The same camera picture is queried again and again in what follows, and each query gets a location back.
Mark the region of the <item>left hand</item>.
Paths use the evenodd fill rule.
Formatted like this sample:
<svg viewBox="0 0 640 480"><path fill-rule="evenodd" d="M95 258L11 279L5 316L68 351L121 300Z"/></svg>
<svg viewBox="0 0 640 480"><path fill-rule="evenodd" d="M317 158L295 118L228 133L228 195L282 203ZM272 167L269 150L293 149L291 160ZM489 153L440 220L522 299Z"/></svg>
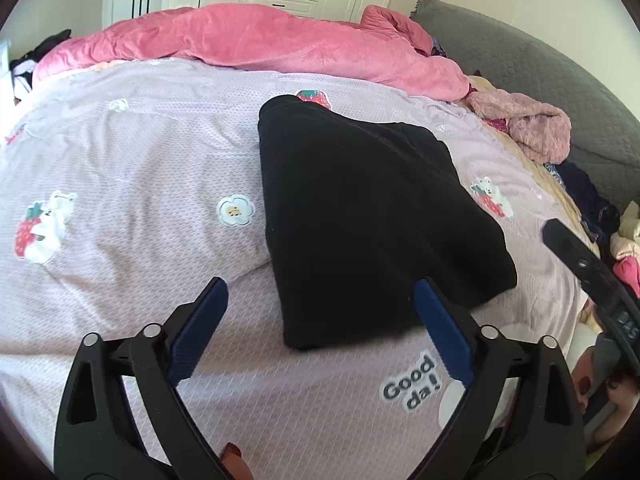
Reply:
<svg viewBox="0 0 640 480"><path fill-rule="evenodd" d="M244 462L241 450L232 442L228 442L220 454L221 463L229 471L234 480L253 480L254 476Z"/></svg>

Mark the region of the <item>right hand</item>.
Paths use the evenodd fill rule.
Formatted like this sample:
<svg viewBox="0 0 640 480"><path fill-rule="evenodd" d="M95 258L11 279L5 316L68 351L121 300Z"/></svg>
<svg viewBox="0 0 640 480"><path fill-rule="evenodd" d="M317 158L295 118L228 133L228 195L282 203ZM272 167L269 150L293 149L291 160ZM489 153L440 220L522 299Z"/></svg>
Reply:
<svg viewBox="0 0 640 480"><path fill-rule="evenodd" d="M594 381L593 365L594 347L588 347L576 362L572 371L574 389L578 405L582 414L587 411L589 401L593 396L589 391ZM607 404L612 403L615 408L608 418L586 437L587 452L596 452L602 446L611 442L624 428L629 417L639 402L639 378L624 375L622 372L612 372L603 383Z"/></svg>

